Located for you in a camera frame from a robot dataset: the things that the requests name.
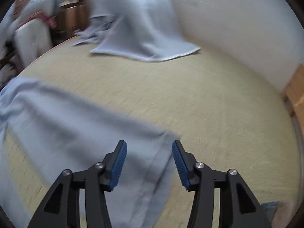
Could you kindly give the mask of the light blue denim pants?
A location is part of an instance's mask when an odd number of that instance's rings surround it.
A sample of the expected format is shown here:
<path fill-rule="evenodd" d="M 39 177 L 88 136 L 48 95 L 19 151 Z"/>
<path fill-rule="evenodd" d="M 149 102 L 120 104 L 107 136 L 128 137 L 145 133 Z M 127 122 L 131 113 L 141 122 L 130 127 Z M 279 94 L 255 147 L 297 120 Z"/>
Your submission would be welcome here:
<path fill-rule="evenodd" d="M 174 175 L 172 143 L 178 136 L 96 106 L 31 78 L 17 77 L 1 91 L 1 125 L 26 157 L 53 183 L 64 169 L 85 170 L 127 144 L 117 188 L 107 195 L 114 227 L 153 227 Z"/>

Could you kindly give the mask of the clear plastic storage bag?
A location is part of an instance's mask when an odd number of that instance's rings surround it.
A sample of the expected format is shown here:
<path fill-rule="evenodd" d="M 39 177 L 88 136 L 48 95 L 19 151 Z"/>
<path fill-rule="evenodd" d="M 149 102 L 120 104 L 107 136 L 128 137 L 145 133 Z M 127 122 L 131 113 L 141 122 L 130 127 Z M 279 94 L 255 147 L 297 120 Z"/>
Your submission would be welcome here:
<path fill-rule="evenodd" d="M 24 68 L 53 48 L 48 26 L 34 19 L 14 33 L 14 44 Z"/>

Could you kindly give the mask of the light blue blanket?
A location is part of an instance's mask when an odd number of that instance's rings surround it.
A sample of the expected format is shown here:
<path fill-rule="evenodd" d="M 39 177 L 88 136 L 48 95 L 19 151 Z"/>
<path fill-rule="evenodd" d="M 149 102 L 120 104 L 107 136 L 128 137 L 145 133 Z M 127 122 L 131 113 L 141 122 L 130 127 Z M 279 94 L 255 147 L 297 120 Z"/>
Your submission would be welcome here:
<path fill-rule="evenodd" d="M 171 0 L 101 1 L 89 26 L 76 33 L 80 37 L 76 45 L 97 45 L 93 54 L 156 62 L 200 50 L 182 37 Z"/>

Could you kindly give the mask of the white plush pillow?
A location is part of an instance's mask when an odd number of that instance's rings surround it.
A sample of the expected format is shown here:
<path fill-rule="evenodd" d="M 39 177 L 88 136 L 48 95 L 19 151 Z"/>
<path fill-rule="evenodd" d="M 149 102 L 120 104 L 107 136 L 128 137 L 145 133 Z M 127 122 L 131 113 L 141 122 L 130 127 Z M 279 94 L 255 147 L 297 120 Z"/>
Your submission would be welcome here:
<path fill-rule="evenodd" d="M 55 16 L 61 0 L 16 0 L 8 29 L 15 31 L 27 22 L 39 19 L 49 28 L 57 27 Z"/>

